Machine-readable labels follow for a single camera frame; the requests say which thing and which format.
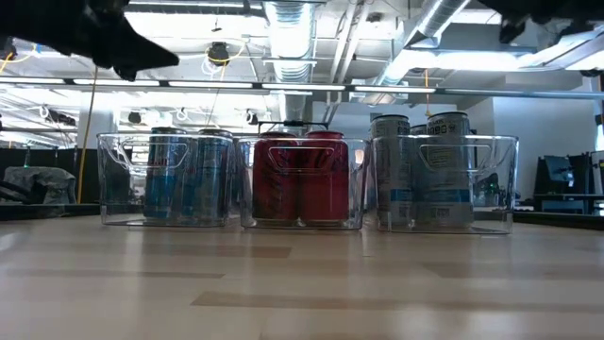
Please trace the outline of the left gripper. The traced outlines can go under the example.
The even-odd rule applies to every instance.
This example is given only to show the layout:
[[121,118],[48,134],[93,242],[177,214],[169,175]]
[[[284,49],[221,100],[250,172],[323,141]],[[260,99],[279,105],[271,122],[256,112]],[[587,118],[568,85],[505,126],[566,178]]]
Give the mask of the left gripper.
[[92,56],[123,80],[177,66],[179,57],[137,33],[124,16],[128,0],[0,0],[0,36]]

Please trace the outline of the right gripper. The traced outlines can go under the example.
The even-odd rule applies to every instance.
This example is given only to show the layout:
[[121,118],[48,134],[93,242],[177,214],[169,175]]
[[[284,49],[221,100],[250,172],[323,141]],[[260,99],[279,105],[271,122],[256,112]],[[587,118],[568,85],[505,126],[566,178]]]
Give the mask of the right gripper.
[[604,0],[478,0],[501,15],[498,40],[509,44],[520,36],[530,18],[537,24],[552,19],[604,21]]

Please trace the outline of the clear plastic bin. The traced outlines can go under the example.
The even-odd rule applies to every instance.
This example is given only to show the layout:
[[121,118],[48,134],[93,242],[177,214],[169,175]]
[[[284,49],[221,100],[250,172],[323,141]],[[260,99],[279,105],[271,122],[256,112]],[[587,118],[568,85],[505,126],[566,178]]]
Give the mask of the clear plastic bin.
[[516,194],[519,141],[510,136],[466,135],[470,147],[469,169],[473,198],[473,222],[465,229],[426,229],[416,225],[415,142],[425,136],[408,135],[411,166],[411,223],[400,230],[380,231],[404,233],[509,234]]
[[[186,131],[190,142],[190,162],[187,165],[178,201],[178,214],[174,220],[152,223],[143,216],[144,189],[151,130],[142,132],[100,133],[98,142],[99,195],[102,222],[105,225],[134,227],[220,228],[200,226],[188,214],[189,179],[193,168],[197,132]],[[229,189],[233,175],[234,146],[231,150],[230,181],[227,189],[228,219]]]
[[252,195],[252,180],[253,180],[253,163],[254,163],[254,146],[260,139],[260,135],[256,138],[241,139],[237,143],[236,159],[238,165],[238,180],[241,189],[240,217],[241,224],[245,228],[255,229],[289,229],[289,230],[359,230],[362,226],[363,217],[363,202],[366,186],[366,170],[368,168],[369,144],[363,139],[351,139],[344,137],[344,141],[348,145],[348,218],[345,220],[336,220],[331,222],[311,222],[304,221],[300,217],[301,207],[301,175],[306,173],[302,168],[303,146],[305,136],[296,137],[294,141],[297,143],[295,148],[296,167],[295,173],[298,176],[298,218],[288,224],[270,224],[265,225],[259,223],[252,215],[253,213],[253,195]]

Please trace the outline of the red cola can black script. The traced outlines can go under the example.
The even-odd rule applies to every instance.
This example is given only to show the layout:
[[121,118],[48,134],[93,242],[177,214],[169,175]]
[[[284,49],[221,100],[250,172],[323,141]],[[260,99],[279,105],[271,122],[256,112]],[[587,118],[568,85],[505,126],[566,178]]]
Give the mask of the red cola can black script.
[[294,135],[264,132],[254,146],[253,217],[261,224],[288,224],[298,218],[298,176]]

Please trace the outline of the red cola can white script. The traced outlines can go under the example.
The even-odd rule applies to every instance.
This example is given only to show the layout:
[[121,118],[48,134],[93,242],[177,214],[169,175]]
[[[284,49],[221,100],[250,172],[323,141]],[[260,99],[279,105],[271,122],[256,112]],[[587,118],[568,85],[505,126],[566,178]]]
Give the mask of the red cola can white script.
[[348,145],[341,132],[308,132],[302,143],[301,207],[304,221],[348,218]]

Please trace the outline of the long ceiling strip light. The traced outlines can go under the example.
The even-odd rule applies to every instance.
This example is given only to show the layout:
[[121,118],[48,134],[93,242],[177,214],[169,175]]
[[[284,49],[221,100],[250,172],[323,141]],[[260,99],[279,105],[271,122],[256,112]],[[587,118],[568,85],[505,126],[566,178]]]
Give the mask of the long ceiling strip light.
[[435,94],[436,90],[434,88],[427,87],[355,85],[352,87],[352,92],[380,94]]
[[343,92],[346,85],[334,84],[310,84],[310,83],[262,83],[265,90],[291,90],[291,91],[319,91],[319,92]]
[[224,82],[224,81],[168,81],[171,87],[205,88],[205,89],[252,89],[253,83],[249,82]]

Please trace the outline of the grey covered machine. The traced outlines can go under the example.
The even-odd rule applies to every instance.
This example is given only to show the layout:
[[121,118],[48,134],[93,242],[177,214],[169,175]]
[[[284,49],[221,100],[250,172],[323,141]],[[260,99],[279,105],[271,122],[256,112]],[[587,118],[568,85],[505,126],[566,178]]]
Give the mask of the grey covered machine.
[[65,205],[76,202],[76,178],[57,167],[11,166],[0,179],[0,200]]

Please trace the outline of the black background workstation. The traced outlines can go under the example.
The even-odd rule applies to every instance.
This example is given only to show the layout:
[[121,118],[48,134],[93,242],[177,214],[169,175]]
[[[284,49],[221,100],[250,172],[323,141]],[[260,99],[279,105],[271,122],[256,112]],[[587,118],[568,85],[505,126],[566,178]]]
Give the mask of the black background workstation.
[[540,157],[533,208],[542,213],[604,212],[604,151]]

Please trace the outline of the silver ventilation duct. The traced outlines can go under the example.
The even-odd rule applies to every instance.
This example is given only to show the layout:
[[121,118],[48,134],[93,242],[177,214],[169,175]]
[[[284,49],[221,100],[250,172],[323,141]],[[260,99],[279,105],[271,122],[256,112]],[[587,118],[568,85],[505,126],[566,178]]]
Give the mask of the silver ventilation duct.
[[315,5],[304,2],[264,2],[275,81],[310,83],[314,58]]
[[431,49],[439,46],[447,27],[471,0],[426,0],[419,15],[409,19],[397,41],[398,53],[376,77],[373,84],[396,86],[414,68],[428,68]]

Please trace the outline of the black background rack frame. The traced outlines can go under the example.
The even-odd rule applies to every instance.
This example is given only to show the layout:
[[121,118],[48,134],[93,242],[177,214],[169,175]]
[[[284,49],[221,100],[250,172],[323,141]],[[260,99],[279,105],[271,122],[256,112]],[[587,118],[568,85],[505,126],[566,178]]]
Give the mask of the black background rack frame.
[[295,131],[300,131],[301,133],[309,132],[310,126],[320,126],[323,127],[324,130],[329,129],[329,123],[325,122],[304,122],[301,120],[285,120],[281,122],[258,121],[258,134],[261,134],[260,130],[262,125],[283,126],[285,129],[293,129]]

